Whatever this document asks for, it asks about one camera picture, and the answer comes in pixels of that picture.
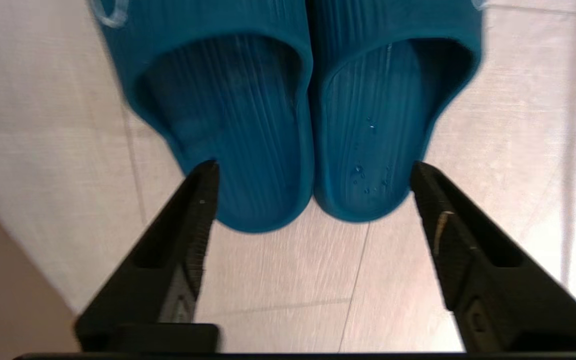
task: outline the tile grout line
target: tile grout line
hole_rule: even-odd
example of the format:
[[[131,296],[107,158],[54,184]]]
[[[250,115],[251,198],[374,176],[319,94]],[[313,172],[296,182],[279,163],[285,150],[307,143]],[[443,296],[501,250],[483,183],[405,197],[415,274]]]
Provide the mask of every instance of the tile grout line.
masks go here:
[[[350,309],[353,306],[353,300],[355,299],[355,290],[357,289],[357,281],[359,281],[359,272],[362,269],[362,264],[364,263],[364,253],[366,252],[366,244],[368,244],[368,234],[370,234],[370,227],[373,225],[372,221],[368,223],[366,228],[366,235],[363,237],[363,247],[361,248],[361,256],[359,257],[359,266],[357,266],[357,274],[354,276],[354,284],[352,285],[352,293],[350,294],[350,301],[348,301],[348,311],[345,313],[345,321],[343,322],[343,330],[341,331],[341,339],[339,339],[339,349],[337,352],[341,351],[341,347],[344,344],[344,337],[346,336],[346,328],[348,327],[348,318],[350,317]]]
[[[349,301],[350,301],[350,298],[337,298],[334,300],[311,301],[311,302],[305,302],[305,303],[295,303],[295,304],[291,304],[291,305],[277,305],[277,306],[268,306],[268,307],[257,307],[254,309],[214,312],[212,314],[211,313],[202,314],[202,316],[203,317],[223,317],[223,316],[228,316],[228,315],[242,315],[242,314],[251,314],[251,313],[275,312],[277,310],[292,310],[292,309],[309,308],[311,306],[342,304],[342,303],[347,303]]]
[[[558,15],[572,15],[576,16],[576,11],[566,11],[566,10],[556,10],[556,9],[541,9],[539,7],[523,7],[523,6],[512,6],[512,5],[501,5],[501,4],[490,4],[487,9],[498,9],[498,10],[523,10],[527,12],[537,12],[542,14],[558,14]]]
[[[130,167],[132,167],[132,178],[134,180],[135,191],[137,192],[137,202],[139,203],[139,215],[141,216],[142,225],[146,226],[146,206],[144,205],[144,192],[142,191],[142,184],[139,181],[139,175],[137,174],[137,160],[135,159],[135,147],[133,146],[133,134],[130,131],[130,126],[128,125],[128,111],[126,111],[126,105],[121,104],[121,117],[123,118],[123,130],[126,135],[126,142],[128,145],[128,158],[130,159]]]

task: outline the slipper pair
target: slipper pair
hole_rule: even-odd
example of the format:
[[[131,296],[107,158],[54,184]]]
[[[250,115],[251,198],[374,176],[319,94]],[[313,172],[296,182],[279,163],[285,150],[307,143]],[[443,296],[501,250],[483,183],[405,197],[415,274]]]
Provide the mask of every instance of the slipper pair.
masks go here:
[[[186,174],[219,163],[217,219],[250,233],[297,218],[313,180],[339,219],[394,210],[482,53],[471,0],[102,0],[93,10],[128,104]]]

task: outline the blue slipper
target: blue slipper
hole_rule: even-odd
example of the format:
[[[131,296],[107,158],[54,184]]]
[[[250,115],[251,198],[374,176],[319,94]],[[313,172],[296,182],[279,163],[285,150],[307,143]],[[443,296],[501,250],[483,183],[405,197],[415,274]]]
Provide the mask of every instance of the blue slipper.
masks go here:
[[[311,0],[315,197],[371,221],[409,193],[435,121],[482,58],[471,0]]]
[[[258,233],[301,214],[314,178],[304,2],[100,6],[93,10],[128,104],[166,139],[184,173],[218,162],[217,219]]]

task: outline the tile floor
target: tile floor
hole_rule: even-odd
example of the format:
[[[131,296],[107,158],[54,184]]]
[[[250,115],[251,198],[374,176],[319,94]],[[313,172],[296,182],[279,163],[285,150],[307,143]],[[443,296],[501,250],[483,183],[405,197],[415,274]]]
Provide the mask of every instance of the tile floor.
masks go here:
[[[576,296],[576,0],[485,18],[484,64],[426,162]],[[76,311],[182,179],[113,76],[84,2],[0,0],[0,221]],[[411,198],[361,225],[314,202],[269,234],[217,223],[206,269],[197,321],[226,351],[462,350]]]

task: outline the slipper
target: slipper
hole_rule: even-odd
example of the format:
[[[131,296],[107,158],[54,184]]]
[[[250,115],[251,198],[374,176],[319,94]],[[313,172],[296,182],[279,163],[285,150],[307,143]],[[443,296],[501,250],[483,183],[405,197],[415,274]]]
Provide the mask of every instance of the slipper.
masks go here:
[[[217,219],[260,233],[301,214],[314,178],[304,2],[101,6],[97,18],[128,104],[167,141],[185,174],[218,162]]]
[[[315,197],[350,222],[410,191],[435,121],[482,58],[471,0],[311,0]]]

